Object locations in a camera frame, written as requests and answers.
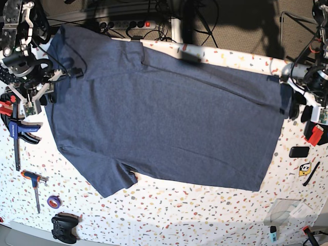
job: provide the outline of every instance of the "shirt sleeve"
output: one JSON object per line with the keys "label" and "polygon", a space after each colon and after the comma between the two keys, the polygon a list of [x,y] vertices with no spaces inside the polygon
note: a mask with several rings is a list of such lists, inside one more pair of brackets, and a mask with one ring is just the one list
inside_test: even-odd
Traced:
{"label": "shirt sleeve", "polygon": [[113,158],[73,147],[59,147],[58,150],[102,197],[137,183],[129,166]]}

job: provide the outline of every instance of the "game controller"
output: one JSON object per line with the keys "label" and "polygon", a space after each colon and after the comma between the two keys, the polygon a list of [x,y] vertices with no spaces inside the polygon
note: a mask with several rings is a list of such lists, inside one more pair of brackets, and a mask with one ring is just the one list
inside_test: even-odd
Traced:
{"label": "game controller", "polygon": [[76,243],[76,237],[72,234],[72,228],[77,226],[77,218],[56,214],[55,217],[51,219],[51,222],[53,223],[53,230],[51,230],[51,233],[54,239],[68,244]]}

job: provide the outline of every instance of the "metal bracket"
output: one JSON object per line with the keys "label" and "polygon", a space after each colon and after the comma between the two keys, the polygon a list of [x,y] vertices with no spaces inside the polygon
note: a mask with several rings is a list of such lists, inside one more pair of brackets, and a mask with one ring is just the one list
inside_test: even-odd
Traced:
{"label": "metal bracket", "polygon": [[10,56],[16,45],[17,26],[21,18],[21,0],[9,0],[5,3],[3,9],[4,13],[4,27],[1,39],[1,46],[3,47],[4,56]]}

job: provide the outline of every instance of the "power strip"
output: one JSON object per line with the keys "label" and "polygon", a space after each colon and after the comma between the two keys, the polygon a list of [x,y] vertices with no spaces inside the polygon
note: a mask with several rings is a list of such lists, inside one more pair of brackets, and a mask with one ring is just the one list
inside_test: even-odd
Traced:
{"label": "power strip", "polygon": [[153,20],[116,20],[114,22],[105,22],[106,26],[113,30],[126,30],[130,26],[130,22],[136,22],[137,26],[131,29],[148,29],[153,30],[156,29],[156,22]]}

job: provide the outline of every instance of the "red object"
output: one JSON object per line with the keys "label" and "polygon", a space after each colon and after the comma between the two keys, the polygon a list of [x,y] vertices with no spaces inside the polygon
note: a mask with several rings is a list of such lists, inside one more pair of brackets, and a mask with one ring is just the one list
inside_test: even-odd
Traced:
{"label": "red object", "polygon": [[16,97],[15,97],[14,95],[12,95],[12,96],[10,97],[10,101],[11,101],[12,103],[16,102]]}
{"label": "red object", "polygon": [[306,227],[304,227],[304,228],[302,229],[303,232],[304,232],[304,234],[306,234],[306,233],[305,233],[305,230],[308,229],[308,228],[309,228],[309,226],[307,225]]}
{"label": "red object", "polygon": [[305,139],[305,140],[307,142],[309,142],[310,144],[312,144],[313,146],[316,146],[319,143],[322,135],[323,135],[323,128],[319,125],[316,125],[312,129],[312,135],[309,138],[309,140],[307,140],[307,139]]}
{"label": "red object", "polygon": [[12,115],[12,110],[8,107],[11,106],[11,102],[0,101],[0,105],[2,105],[2,107],[0,107],[0,114],[5,114],[10,117]]}

